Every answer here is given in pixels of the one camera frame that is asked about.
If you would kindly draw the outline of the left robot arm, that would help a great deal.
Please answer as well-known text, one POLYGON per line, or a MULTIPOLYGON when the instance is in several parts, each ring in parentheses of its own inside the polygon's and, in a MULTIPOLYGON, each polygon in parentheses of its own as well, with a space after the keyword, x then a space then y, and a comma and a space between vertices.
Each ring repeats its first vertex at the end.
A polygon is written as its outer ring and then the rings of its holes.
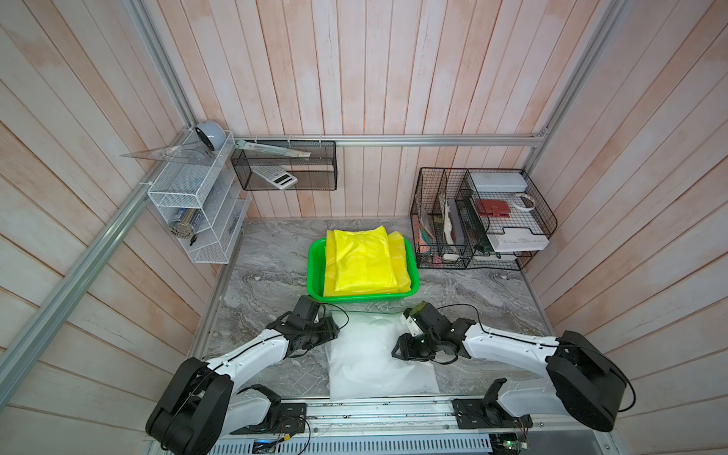
POLYGON ((304 295, 251 341, 217 358, 186 359, 151 412, 147 435, 174 454, 207 454, 229 434, 270 433, 280 444, 304 432, 303 405, 286 405, 280 394, 250 380, 335 340, 340 330, 322 303, 304 295))

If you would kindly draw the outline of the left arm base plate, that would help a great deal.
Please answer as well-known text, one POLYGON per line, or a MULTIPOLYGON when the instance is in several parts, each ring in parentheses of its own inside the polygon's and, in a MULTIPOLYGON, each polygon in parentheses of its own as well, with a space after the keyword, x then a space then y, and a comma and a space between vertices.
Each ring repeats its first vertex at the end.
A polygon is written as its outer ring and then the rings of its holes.
POLYGON ((306 432, 305 403, 284 403, 274 404, 272 410, 267 413, 263 422, 257 425, 239 428, 232 432, 233 435, 250 434, 284 434, 295 435, 306 432))

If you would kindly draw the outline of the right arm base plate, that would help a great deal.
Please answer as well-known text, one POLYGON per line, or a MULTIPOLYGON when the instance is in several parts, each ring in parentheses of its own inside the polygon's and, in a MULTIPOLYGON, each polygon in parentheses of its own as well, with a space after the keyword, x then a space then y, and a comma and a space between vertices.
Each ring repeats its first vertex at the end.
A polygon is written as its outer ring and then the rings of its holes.
POLYGON ((533 426, 530 414, 515 416, 497 402, 483 399, 453 399, 451 402, 459 430, 489 430, 490 428, 516 428, 528 430, 533 426))

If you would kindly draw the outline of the green plastic basket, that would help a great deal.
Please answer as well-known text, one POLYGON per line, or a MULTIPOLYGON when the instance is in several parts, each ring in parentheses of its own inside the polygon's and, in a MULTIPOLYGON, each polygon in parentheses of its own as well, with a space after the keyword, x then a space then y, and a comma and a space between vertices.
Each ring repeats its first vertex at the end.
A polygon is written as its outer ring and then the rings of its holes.
POLYGON ((320 303, 401 300, 420 286, 413 246, 399 232, 330 231, 308 250, 306 289, 320 303))

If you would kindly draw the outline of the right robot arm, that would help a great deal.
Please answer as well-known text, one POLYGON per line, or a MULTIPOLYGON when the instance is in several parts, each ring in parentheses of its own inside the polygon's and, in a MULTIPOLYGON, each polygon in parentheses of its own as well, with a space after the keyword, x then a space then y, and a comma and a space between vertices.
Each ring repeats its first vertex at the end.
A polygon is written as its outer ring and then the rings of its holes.
POLYGON ((600 432, 614 429, 622 401, 634 388, 622 370, 584 336, 537 337, 497 330, 480 318, 449 320, 423 301, 402 315, 407 327, 392 349, 403 361, 434 362, 439 354, 504 363, 534 374, 527 381, 495 379, 480 399, 455 399, 462 430, 532 427, 533 416, 569 415, 600 432))

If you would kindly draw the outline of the white translucent raincoat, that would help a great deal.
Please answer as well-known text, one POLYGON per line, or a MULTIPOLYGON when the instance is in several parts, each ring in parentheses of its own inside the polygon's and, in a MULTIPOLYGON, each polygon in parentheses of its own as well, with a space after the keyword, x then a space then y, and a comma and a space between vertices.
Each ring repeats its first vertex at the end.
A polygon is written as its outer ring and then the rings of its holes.
POLYGON ((334 318, 340 331, 326 345, 332 400, 439 394, 432 364, 392 356, 408 331, 400 316, 337 312, 334 318))

